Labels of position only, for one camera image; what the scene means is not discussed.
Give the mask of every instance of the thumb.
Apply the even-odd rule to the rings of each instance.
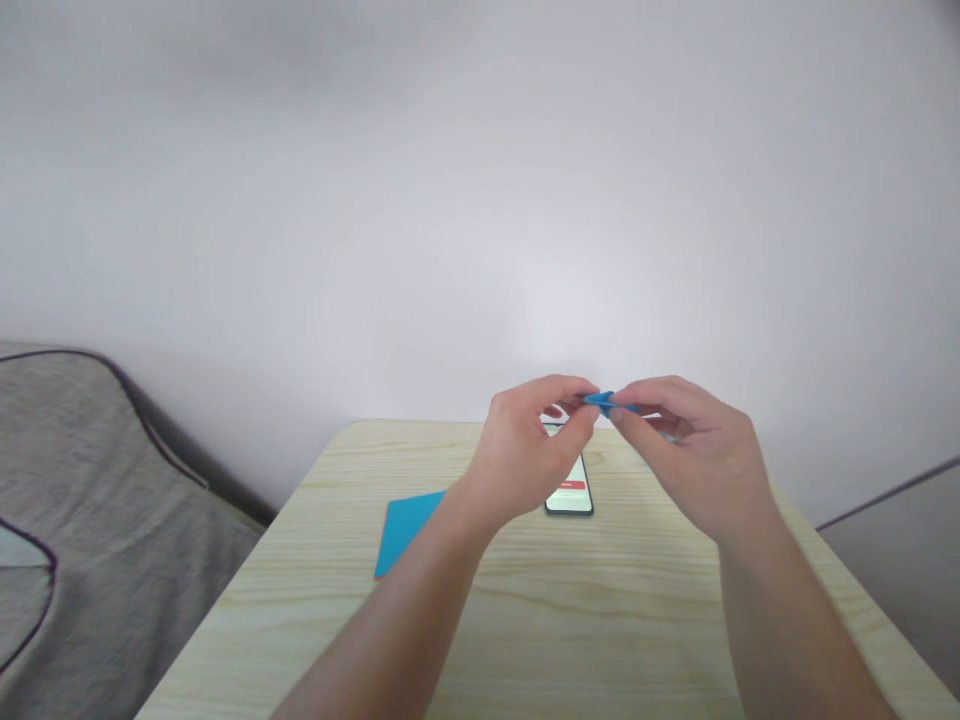
[[[593,424],[598,417],[600,409],[596,405],[584,405],[570,416],[553,438],[564,454],[564,459],[570,458],[571,465],[593,437]]]
[[[660,435],[653,425],[634,412],[614,408],[610,411],[610,421],[654,472],[669,462],[675,453],[680,452],[673,443]]]

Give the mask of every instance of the smartphone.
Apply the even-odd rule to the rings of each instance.
[[[547,434],[551,437],[560,432],[563,427],[557,423],[544,423]],[[577,458],[573,469],[560,487],[547,498],[543,504],[547,515],[593,515],[593,497],[590,495],[590,484],[587,482],[587,469],[583,464],[583,455]]]

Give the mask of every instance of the phone screen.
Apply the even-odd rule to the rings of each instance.
[[[556,435],[561,426],[544,424],[547,434]],[[570,474],[560,487],[547,498],[547,509],[561,512],[589,514],[593,510],[593,501],[590,499],[590,490],[587,488],[587,470],[583,466],[583,455],[577,456]]]

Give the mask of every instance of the light wood tabletop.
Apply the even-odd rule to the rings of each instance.
[[[138,718],[268,717],[375,587],[387,502],[449,486],[480,427],[365,420],[344,429]],[[584,459],[595,515],[536,511],[496,537],[428,716],[742,717],[716,547],[615,431],[598,430]],[[960,718],[800,511],[777,500],[901,716]]]

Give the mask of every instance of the folded blue paper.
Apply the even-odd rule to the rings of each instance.
[[[377,569],[373,571],[375,580],[379,580],[390,572],[390,568],[413,542],[420,528],[433,515],[443,496],[442,492],[430,493],[394,500],[387,505],[383,537],[380,538],[380,555],[377,556]]]
[[[600,408],[600,412],[603,413],[605,418],[610,417],[610,411],[615,407],[622,407],[625,410],[637,413],[641,415],[640,408],[636,405],[619,405],[618,403],[610,402],[610,396],[613,395],[613,390],[607,390],[605,393],[597,393],[596,395],[584,395],[583,401],[588,405],[596,405]],[[667,440],[672,442],[674,445],[680,442],[680,440],[669,433],[661,432]]]

